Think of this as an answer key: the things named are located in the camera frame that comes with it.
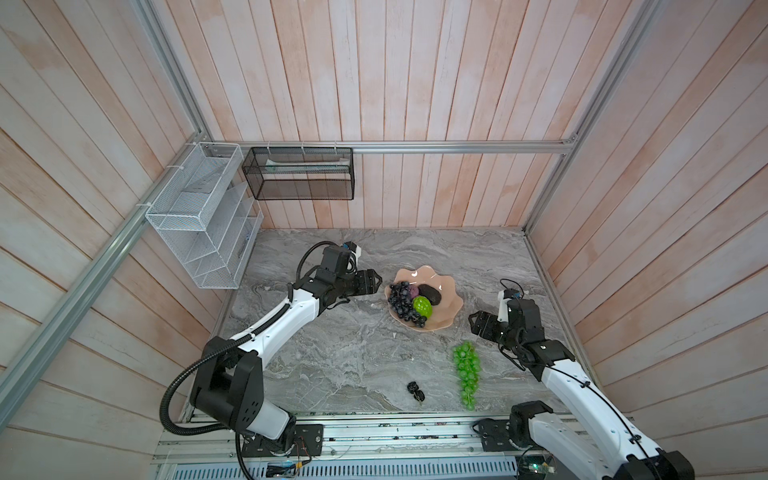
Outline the dark purple grape bunch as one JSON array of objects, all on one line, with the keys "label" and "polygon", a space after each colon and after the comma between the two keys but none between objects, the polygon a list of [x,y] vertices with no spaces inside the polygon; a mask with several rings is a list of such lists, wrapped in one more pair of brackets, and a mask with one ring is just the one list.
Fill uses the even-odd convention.
[{"label": "dark purple grape bunch", "polygon": [[411,295],[411,284],[407,281],[397,282],[389,286],[388,303],[395,316],[411,323],[417,328],[424,328],[427,317],[414,307],[415,298]]}]

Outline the green grape bunch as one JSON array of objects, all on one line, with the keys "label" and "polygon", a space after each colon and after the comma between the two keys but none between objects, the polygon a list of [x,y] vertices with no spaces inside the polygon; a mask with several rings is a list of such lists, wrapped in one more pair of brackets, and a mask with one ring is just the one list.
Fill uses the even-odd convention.
[{"label": "green grape bunch", "polygon": [[467,410],[476,408],[476,392],[478,390],[481,362],[475,346],[465,341],[453,350],[453,359],[460,386],[460,400]]}]

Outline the green fake lime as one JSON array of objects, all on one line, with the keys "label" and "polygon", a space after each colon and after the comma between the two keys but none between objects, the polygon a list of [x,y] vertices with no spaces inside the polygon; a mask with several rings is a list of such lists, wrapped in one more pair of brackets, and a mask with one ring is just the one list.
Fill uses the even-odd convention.
[{"label": "green fake lime", "polygon": [[429,319],[433,313],[433,304],[424,296],[417,296],[412,300],[412,307],[420,316]]}]

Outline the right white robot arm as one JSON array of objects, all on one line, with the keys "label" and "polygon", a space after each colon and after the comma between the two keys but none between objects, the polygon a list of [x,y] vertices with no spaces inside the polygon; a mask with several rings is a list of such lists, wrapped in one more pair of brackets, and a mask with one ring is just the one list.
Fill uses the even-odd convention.
[{"label": "right white robot arm", "polygon": [[500,293],[499,312],[478,311],[468,318],[476,336],[551,391],[591,437],[564,424],[542,401],[511,408],[509,441],[522,449],[553,454],[579,479],[693,479],[694,467],[678,451],[666,451],[641,432],[592,382],[575,355],[546,337],[538,305]]}]

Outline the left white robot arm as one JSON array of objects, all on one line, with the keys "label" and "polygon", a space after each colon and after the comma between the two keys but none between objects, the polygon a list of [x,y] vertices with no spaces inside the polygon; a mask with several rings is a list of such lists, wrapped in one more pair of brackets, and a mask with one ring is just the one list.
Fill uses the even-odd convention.
[{"label": "left white robot arm", "polygon": [[322,241],[299,264],[318,248],[323,249],[320,263],[297,274],[281,303],[231,338],[213,338],[203,350],[205,361],[194,370],[190,403],[219,426],[244,437],[283,437],[291,414],[265,398],[263,371],[288,340],[323,312],[380,288],[382,277],[375,270],[358,268],[361,248],[354,242]]}]

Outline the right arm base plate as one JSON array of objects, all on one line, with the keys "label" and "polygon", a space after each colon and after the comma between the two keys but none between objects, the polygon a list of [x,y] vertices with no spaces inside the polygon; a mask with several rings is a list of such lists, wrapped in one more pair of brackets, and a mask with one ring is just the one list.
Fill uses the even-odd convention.
[{"label": "right arm base plate", "polygon": [[484,452],[514,452],[520,448],[510,436],[510,422],[482,418],[472,425],[472,431],[479,437]]}]

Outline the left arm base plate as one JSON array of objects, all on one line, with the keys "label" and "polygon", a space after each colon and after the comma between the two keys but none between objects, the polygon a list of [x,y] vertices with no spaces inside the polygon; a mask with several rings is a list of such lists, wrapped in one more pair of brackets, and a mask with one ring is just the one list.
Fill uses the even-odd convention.
[{"label": "left arm base plate", "polygon": [[321,455],[324,426],[320,423],[292,426],[277,440],[263,436],[242,441],[244,458],[314,458]]}]

